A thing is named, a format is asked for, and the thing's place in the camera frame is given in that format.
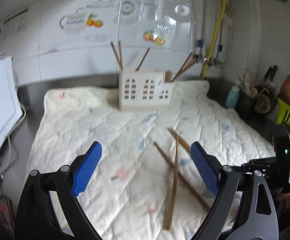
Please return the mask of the metal water valve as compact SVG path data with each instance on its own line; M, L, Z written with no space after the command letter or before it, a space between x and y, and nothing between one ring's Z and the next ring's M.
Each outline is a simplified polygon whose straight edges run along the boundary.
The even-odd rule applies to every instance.
M195 56L196 63L200 63L203 65L208 65L209 67L214 67L216 69L223 69L225 67L225 63L221 62L218 57L210 58L202 56L201 54L198 54Z

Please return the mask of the black kitchen knife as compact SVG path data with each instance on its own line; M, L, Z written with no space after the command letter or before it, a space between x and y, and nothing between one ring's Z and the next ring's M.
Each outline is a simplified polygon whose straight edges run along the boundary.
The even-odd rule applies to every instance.
M262 78L261 84L264 85L264 84L266 84L267 81L272 82L277 70L278 70L277 66L269 67L268 70L266 71L266 74Z

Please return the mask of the teal soap bottle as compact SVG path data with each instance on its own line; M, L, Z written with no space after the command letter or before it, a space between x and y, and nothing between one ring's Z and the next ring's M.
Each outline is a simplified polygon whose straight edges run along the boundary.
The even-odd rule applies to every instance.
M226 108L235 108L238 102L240 96L240 86L236 84L232 87L232 89L229 91L225 106Z

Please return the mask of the white house-shaped utensil holder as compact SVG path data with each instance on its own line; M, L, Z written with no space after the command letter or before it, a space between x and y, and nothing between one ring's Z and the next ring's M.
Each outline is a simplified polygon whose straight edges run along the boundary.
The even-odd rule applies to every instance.
M173 83L159 71L124 70L119 74L119 106L122 111L159 111L167 108Z

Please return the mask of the long diagonal wooden chopstick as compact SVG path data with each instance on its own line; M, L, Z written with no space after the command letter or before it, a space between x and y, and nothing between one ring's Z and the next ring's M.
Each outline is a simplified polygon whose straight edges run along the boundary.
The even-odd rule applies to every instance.
M162 155L163 159L166 161L166 163L172 168L175 168L175 165L173 162L168 158L168 156L163 152L162 148L154 142L154 146L157 148L158 152ZM191 184L186 180L186 178L178 172L178 177L181 179L181 181L184 183L184 185L188 188L188 190L193 194L193 196L197 199L197 201L201 204L202 207L204 207L207 210L210 210L210 206L205 202L205 200L195 191L195 189L191 186Z

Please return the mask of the white quilted mat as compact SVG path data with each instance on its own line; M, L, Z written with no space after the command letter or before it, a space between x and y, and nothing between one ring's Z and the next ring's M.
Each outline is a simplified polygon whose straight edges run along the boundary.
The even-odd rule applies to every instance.
M44 116L27 170L53 172L70 164L97 141L102 157L78 200L103 239L191 239L208 210L178 177L172 228L163 228L174 163L171 127L188 144L200 142L223 165L274 156L272 144L209 99L207 81L174 84L162 111L120 111L118 90L96 87L52 89L44 97ZM179 146L179 171L208 205L214 201L187 151Z

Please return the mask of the black utensil pot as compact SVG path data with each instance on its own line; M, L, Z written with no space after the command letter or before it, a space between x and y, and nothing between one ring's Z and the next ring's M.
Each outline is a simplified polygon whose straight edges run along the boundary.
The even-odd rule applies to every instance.
M248 114L262 114L266 115L272 112L276 105L276 96L273 91L266 86L256 86L256 95L246 95L242 90L239 92L239 99L235 107L236 112L239 115Z

